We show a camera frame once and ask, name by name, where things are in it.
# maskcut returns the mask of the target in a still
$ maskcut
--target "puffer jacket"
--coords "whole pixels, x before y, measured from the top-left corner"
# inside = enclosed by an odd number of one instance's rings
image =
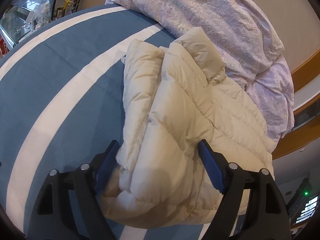
[[[104,215],[137,228],[211,222],[222,199],[197,153],[211,148],[249,171],[273,174],[264,118],[227,77],[202,28],[168,49],[134,40],[124,69],[124,143],[119,167],[100,199]],[[249,191],[245,190],[239,214]]]

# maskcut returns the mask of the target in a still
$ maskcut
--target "white stripe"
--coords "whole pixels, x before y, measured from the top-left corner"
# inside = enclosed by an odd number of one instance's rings
[[[143,240],[147,229],[125,226],[119,240]]]
[[[161,29],[159,24],[145,28],[99,55],[75,75],[40,114],[20,148],[7,189],[6,213],[21,231],[31,182],[62,122],[98,78],[126,54],[133,39],[144,41]]]
[[[14,55],[12,55],[8,60],[2,65],[0,68],[0,81],[2,78],[8,73],[8,71],[16,64],[24,55],[26,55],[29,51],[31,51],[36,45],[39,43],[45,41],[46,39],[50,38],[51,36],[62,32],[63,30],[71,27],[72,25],[75,25],[79,22],[86,21],[88,19],[101,16],[103,14],[108,14],[112,12],[118,12],[127,10],[124,7],[112,7],[112,8],[106,8],[101,9],[97,11],[88,12],[82,15],[79,15],[77,17],[71,18],[69,20],[66,20],[60,24],[57,24],[53,26],[52,28],[44,31],[43,33],[40,33],[38,36],[34,37],[30,41],[28,41],[26,44],[24,44],[20,49],[18,49]]]
[[[208,230],[209,225],[210,225],[210,223],[203,225],[203,228],[202,228],[202,230],[201,230],[201,232],[200,232],[200,235],[199,235],[198,240],[201,240],[201,239],[202,239],[202,237],[204,236],[204,234],[205,234],[206,231]]]

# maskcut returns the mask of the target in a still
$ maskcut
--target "mattress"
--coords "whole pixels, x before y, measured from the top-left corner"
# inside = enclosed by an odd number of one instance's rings
[[[122,143],[121,57],[133,38],[164,47],[175,39],[142,14],[105,5],[55,21],[0,61],[0,203],[25,234],[51,169],[74,170],[113,139]],[[79,232],[87,235],[70,198]],[[121,240],[197,240],[207,228],[108,223]]]

